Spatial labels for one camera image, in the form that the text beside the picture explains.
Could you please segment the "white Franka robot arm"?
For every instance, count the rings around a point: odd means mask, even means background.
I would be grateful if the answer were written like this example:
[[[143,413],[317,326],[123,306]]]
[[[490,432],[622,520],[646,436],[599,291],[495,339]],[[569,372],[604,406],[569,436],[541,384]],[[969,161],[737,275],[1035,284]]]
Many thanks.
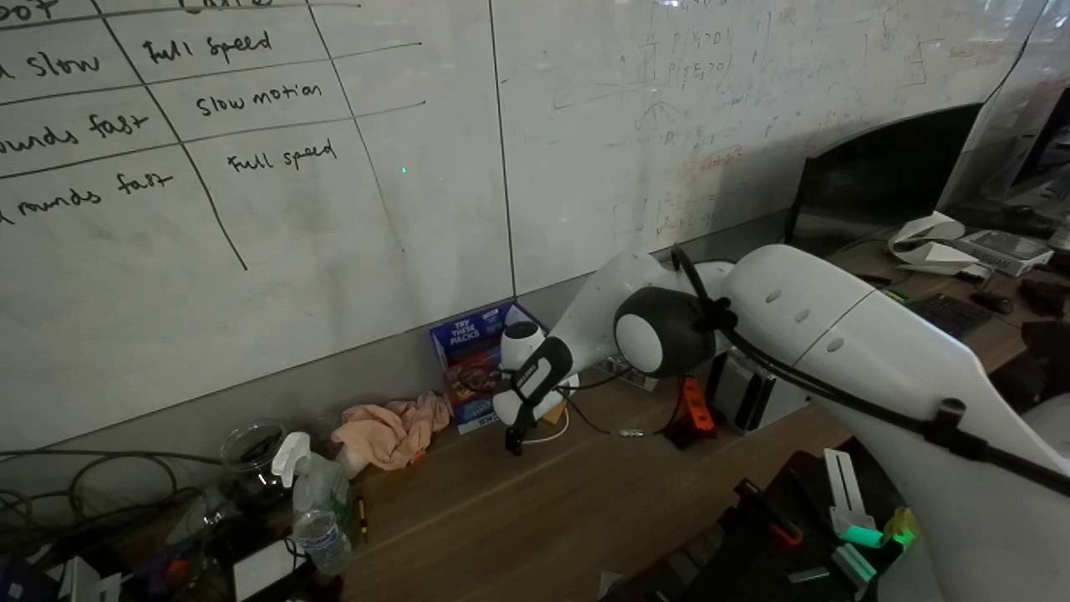
[[[974,347],[794,246],[611,259],[504,372],[504,444],[523,447],[562,384],[611,354],[666,379],[723,345],[813,393],[919,520],[924,546],[880,578],[886,596],[1070,602],[1070,403],[1015,410]]]

